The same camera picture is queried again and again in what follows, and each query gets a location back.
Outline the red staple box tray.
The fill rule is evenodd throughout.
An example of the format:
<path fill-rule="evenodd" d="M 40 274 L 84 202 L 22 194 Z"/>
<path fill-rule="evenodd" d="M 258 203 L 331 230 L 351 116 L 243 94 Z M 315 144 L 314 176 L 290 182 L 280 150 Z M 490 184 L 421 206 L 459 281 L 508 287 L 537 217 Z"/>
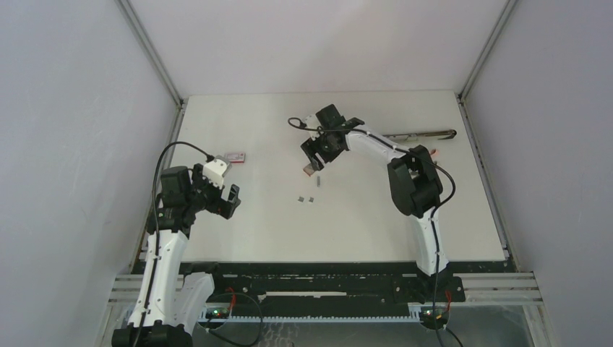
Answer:
<path fill-rule="evenodd" d="M 315 174 L 317 172 L 316 169 L 313 168 L 313 166 L 311 164 L 306 165 L 305 167 L 303 167 L 303 172 L 307 175 L 307 176 L 312 176 L 313 174 Z"/>

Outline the red staple box sleeve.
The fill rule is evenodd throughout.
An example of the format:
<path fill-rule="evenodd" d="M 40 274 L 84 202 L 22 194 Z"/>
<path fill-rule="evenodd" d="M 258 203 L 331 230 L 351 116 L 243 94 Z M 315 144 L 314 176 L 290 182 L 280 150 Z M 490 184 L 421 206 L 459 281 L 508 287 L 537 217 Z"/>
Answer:
<path fill-rule="evenodd" d="M 245 159 L 246 159 L 246 154 L 243 152 L 236 152 L 236 153 L 226 153 L 224 155 L 224 158 L 232 164 L 235 163 L 244 163 Z"/>

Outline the black silver stapler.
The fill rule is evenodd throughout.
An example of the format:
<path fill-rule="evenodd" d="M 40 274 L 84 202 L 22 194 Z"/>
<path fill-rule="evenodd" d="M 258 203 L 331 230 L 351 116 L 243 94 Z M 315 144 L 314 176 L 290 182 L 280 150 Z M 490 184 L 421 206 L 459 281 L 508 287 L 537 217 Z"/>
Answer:
<path fill-rule="evenodd" d="M 451 140 L 457 136 L 457 131 L 454 129 L 427 131 L 427 132 L 409 132 L 401 134 L 385 134 L 384 137 L 397 143 L 416 142 L 419 140 Z"/>

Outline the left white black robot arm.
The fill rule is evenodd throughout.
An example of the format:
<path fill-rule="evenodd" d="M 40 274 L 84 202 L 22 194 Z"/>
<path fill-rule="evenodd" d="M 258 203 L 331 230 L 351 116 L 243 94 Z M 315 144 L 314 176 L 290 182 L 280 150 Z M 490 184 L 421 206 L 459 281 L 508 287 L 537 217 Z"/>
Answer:
<path fill-rule="evenodd" d="M 226 282 L 214 274 L 186 275 L 178 285 L 179 268 L 196 214 L 232 217 L 240 205 L 239 187 L 223 199 L 224 177 L 231 164 L 214 158 L 192 168 L 176 166 L 160 175 L 154 199 L 142 285 L 126 327 L 114 330 L 112 346 L 192 346 L 193 329 L 205 300 L 217 301 Z"/>

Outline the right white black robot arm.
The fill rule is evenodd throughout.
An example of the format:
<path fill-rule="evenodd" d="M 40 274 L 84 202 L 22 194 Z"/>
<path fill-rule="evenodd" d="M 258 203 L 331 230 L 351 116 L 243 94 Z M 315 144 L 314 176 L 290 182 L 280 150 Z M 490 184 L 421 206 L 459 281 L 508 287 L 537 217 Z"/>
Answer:
<path fill-rule="evenodd" d="M 438 208 L 443 186 L 429 151 L 422 145 L 406 147 L 373 132 L 358 118 L 346 119 L 330 104 L 303 119 L 288 123 L 307 131 L 309 137 L 301 149 L 309 162 L 304 172 L 311 176 L 321 171 L 344 152 L 367 155 L 387 170 L 390 196 L 397 210 L 413 224 L 417 243 L 418 269 L 425 274 L 418 280 L 418 291 L 428 301 L 438 300 L 446 292 L 445 279 L 438 273 L 447 264 L 441 253 Z"/>

